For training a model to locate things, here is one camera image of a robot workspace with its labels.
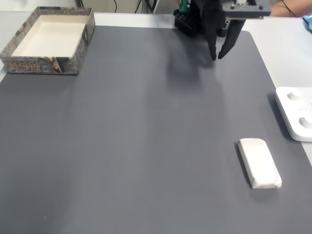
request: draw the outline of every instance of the white sponge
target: white sponge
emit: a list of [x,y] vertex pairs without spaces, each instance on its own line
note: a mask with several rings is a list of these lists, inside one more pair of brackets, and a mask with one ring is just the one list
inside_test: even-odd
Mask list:
[[265,141],[257,138],[245,138],[239,140],[238,147],[254,189],[282,186],[282,179]]

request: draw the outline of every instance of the white device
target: white device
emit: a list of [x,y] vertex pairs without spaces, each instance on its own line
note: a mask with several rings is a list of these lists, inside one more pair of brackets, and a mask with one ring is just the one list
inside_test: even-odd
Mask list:
[[279,87],[276,102],[292,138],[312,141],[312,88]]

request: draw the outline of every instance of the round button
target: round button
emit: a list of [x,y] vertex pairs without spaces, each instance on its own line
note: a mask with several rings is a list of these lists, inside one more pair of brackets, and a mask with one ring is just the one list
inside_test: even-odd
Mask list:
[[288,94],[288,97],[293,101],[298,101],[303,97],[303,94],[301,91],[295,89],[291,93]]
[[302,117],[302,118],[300,118],[299,122],[305,128],[312,128],[312,117],[311,116]]

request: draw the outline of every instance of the cardboard box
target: cardboard box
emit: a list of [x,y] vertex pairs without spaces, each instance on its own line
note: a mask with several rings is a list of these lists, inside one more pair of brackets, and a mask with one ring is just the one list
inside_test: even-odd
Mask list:
[[94,28],[92,8],[37,7],[0,58],[9,73],[77,75]]

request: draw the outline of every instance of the black cable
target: black cable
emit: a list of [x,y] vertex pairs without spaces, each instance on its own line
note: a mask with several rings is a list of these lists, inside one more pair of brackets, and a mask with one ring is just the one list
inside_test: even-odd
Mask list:
[[284,5],[286,6],[286,8],[287,8],[295,17],[297,17],[297,16],[295,15],[295,13],[292,12],[291,9],[289,9],[289,7],[288,7],[285,3],[284,3]]
[[155,7],[156,7],[157,0],[153,1],[153,5],[152,6],[150,5],[150,2],[148,0],[145,0],[145,1],[146,1],[146,4],[147,4],[148,8],[150,9],[150,11],[153,12]]
[[137,5],[137,7],[136,7],[136,11],[135,11],[135,13],[137,12],[138,7],[140,6],[141,2],[142,2],[142,0],[140,0],[140,2],[138,3],[138,5]]
[[115,5],[116,5],[116,8],[115,8],[115,12],[114,12],[114,13],[116,13],[116,10],[117,10],[117,3],[116,3],[116,0],[114,0],[114,2],[115,2]]

